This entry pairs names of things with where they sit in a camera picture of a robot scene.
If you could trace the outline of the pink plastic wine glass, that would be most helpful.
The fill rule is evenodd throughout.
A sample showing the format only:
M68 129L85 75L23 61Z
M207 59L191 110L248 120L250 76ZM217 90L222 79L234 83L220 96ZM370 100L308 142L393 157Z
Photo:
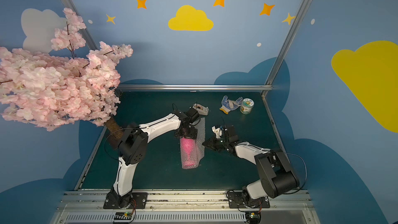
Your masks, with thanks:
M183 169L191 169L197 166L197 144L196 140L180 139L181 164Z

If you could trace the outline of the bubble wrap sheet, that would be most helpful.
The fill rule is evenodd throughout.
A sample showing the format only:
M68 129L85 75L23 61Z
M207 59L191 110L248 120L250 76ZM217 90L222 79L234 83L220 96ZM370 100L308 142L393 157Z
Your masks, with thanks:
M201 118L195 127L198 130L196 139L180 139L181 164L185 170L197 168L205 155L205 118Z

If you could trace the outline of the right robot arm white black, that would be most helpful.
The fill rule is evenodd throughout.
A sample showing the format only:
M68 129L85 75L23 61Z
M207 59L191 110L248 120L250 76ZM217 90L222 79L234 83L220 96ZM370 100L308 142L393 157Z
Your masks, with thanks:
M300 188L300 180L286 153L240 141L232 125L216 125L211 129L214 136L203 143L204 147L217 152L225 150L247 160L256 166L259 174L259 180L246 185L242 191L227 192L230 208L259 208L269 198Z

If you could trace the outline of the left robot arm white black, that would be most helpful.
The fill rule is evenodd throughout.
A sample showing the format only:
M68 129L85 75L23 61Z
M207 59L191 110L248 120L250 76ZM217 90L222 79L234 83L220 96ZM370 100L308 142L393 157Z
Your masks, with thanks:
M104 209L143 209L147 193L133 193L133 178L137 165L144 159L147 146L153 139L175 131L178 138L195 140L198 130L193 123L200 118L194 108L182 112L175 110L167 116L150 123L130 124L124 131L119 145L119 166L113 188L106 195Z

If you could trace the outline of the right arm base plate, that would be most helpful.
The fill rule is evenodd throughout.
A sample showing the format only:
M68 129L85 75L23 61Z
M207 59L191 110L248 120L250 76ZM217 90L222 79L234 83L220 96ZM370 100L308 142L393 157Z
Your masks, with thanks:
M268 197L253 199L247 191L229 190L226 192L229 208L270 208Z

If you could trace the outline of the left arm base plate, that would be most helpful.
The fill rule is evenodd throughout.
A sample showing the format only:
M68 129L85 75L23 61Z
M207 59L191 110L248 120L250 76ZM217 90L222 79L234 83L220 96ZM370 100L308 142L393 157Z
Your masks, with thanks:
M103 209L144 209L147 197L145 192L131 192L121 197L111 191L106 195Z

